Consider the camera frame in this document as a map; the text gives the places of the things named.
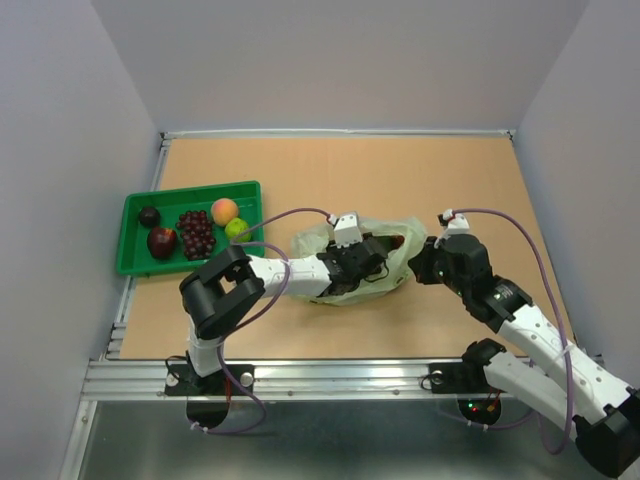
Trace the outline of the light green plastic bag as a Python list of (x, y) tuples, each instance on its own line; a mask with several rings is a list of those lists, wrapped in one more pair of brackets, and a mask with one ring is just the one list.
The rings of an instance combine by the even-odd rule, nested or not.
[(362, 241), (344, 247), (337, 246), (329, 225), (297, 233), (291, 240), (293, 255), (322, 261), (332, 283), (319, 293), (297, 292), (294, 272), (287, 292), (311, 303), (347, 306), (384, 296), (405, 283), (411, 275), (408, 262), (427, 238), (423, 223), (415, 217), (395, 221), (364, 217), (358, 228)]

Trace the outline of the small red fruit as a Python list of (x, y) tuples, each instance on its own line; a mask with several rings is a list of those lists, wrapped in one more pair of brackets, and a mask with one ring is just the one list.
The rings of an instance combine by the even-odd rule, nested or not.
[(397, 250), (404, 244), (404, 237), (400, 235), (394, 235), (390, 237), (391, 249)]

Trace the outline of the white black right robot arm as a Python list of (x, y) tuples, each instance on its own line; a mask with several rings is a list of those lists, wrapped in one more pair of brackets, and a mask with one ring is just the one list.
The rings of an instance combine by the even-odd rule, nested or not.
[(474, 319), (533, 362), (526, 366), (495, 343), (477, 343), (460, 366), (466, 387), (506, 391), (568, 427), (582, 457), (607, 477), (619, 477), (638, 460), (638, 389), (562, 340), (524, 290), (493, 273), (488, 252), (475, 236), (430, 237), (408, 265), (417, 282), (447, 286)]

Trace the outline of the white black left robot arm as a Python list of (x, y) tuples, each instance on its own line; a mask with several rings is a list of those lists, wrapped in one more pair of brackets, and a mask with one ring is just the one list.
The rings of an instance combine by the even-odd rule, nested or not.
[(167, 367), (170, 396), (223, 395), (225, 375), (217, 348), (253, 306), (277, 295), (334, 299), (351, 293), (389, 271), (390, 243), (367, 234), (359, 243), (282, 260), (256, 257), (230, 246), (180, 284), (184, 310), (191, 320), (183, 364)]

